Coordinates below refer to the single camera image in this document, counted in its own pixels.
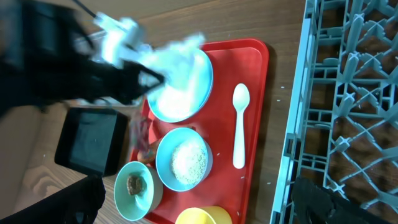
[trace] yellow bowl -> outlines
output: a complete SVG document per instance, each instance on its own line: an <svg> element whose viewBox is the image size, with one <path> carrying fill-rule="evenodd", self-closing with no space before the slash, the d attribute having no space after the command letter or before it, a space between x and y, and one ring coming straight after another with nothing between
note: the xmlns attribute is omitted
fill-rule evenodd
<svg viewBox="0 0 398 224"><path fill-rule="evenodd" d="M175 224L232 224L228 212L218 206L185 209Z"/></svg>

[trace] brown wood grain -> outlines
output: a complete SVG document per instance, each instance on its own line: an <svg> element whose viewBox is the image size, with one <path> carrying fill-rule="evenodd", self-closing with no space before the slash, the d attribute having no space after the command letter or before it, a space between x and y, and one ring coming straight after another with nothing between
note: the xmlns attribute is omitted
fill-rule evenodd
<svg viewBox="0 0 398 224"><path fill-rule="evenodd" d="M73 5L66 0L46 1ZM121 16L138 18L147 29L147 41L154 46L162 45L169 40L181 39L198 31L204 32L208 41L254 37L267 44L270 52L269 70L247 223L269 223L289 112L304 2L304 0L83 1L94 11L109 12L116 18ZM90 32L98 30L89 22L84 22L84 25ZM82 174L56 165L53 161L65 114L66 109L58 104L50 107L44 116L38 140L25 172L15 212L84 177ZM123 155L121 164L126 160L127 149ZM114 180L115 176L104 178L106 201L99 211L96 223L129 223L123 220L114 206Z"/></svg>

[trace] black tray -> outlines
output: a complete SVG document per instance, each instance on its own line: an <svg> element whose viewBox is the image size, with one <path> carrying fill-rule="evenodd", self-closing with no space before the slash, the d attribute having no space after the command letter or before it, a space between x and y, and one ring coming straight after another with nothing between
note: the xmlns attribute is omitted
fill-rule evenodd
<svg viewBox="0 0 398 224"><path fill-rule="evenodd" d="M127 123L125 115L112 109L71 108L55 163L87 175L117 173Z"/></svg>

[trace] plastic spoon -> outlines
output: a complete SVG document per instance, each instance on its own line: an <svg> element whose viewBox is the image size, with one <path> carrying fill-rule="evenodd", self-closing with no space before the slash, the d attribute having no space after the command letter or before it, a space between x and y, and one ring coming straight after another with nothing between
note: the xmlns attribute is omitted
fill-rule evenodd
<svg viewBox="0 0 398 224"><path fill-rule="evenodd" d="M243 113L250 102L250 94L246 85L240 83L235 87L232 103L236 109L236 130L233 164L235 168L242 169L244 167L245 150L244 150L244 130L243 130Z"/></svg>

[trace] red tray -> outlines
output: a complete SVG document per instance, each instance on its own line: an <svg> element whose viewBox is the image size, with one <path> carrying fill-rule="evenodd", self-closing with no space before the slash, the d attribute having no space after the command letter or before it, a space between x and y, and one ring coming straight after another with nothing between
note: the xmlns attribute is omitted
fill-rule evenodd
<svg viewBox="0 0 398 224"><path fill-rule="evenodd" d="M214 72L211 95L204 107L191 118L175 123L159 121L150 112L147 102L142 113L153 119L149 141L162 138L170 130L193 127L209 144L213 153L213 167L209 176L188 192L174 192L164 186L160 205L146 219L154 223L174 223L178 215L190 207L221 206L231 215L233 223L243 224L248 208L250 184L256 155L257 137L266 87L268 49L256 39L239 39L205 44ZM246 165L236 169L232 165L236 112L232 95L238 83L250 92L250 104L244 112ZM131 161L137 158L131 154Z"/></svg>

